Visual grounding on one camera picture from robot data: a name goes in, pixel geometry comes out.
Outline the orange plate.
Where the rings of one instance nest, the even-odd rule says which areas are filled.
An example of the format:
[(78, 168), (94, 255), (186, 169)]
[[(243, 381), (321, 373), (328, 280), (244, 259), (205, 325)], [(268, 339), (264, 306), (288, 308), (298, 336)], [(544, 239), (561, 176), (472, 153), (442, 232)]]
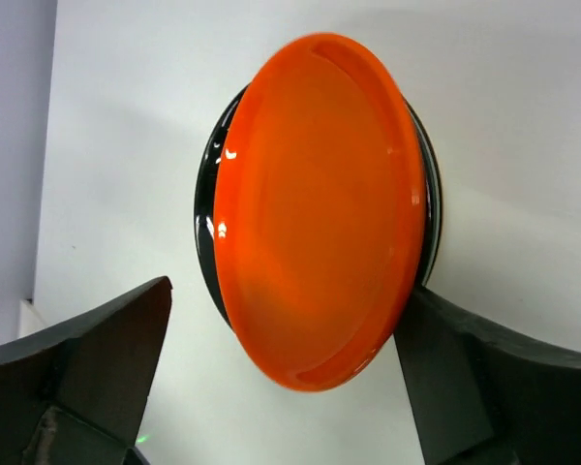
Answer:
[(214, 198), (223, 302), (254, 364), (300, 391), (362, 370), (411, 294), (425, 209), (416, 132), (384, 64), (332, 33), (277, 51), (231, 120)]

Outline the black plate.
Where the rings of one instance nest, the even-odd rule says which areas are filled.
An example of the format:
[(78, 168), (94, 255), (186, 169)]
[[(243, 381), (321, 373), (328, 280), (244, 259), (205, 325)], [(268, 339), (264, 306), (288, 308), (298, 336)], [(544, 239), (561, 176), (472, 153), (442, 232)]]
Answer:
[[(240, 90), (221, 113), (204, 148), (196, 181), (194, 198), (194, 233), (199, 268), (207, 290), (221, 315), (228, 323), (229, 316), (220, 289), (214, 253), (214, 201), (222, 149), (227, 139), (230, 123), (236, 113), (245, 91)], [(411, 104), (406, 104), (411, 116), (419, 144), (426, 191), (426, 208), (422, 251), (417, 285), (426, 285), (439, 253), (443, 229), (443, 189), (441, 174), (433, 144), (419, 115)]]

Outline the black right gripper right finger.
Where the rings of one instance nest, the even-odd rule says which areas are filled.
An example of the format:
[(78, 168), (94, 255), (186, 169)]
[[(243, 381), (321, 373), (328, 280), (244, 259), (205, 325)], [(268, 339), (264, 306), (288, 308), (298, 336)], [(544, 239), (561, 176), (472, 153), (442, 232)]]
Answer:
[(393, 336), (427, 464), (581, 464), (581, 353), (418, 287)]

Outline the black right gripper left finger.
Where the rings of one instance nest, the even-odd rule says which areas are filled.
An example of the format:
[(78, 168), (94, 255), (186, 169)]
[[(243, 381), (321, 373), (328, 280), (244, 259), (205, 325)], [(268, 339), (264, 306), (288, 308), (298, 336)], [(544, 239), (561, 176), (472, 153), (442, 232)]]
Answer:
[(144, 464), (172, 286), (152, 279), (0, 346), (0, 464)]

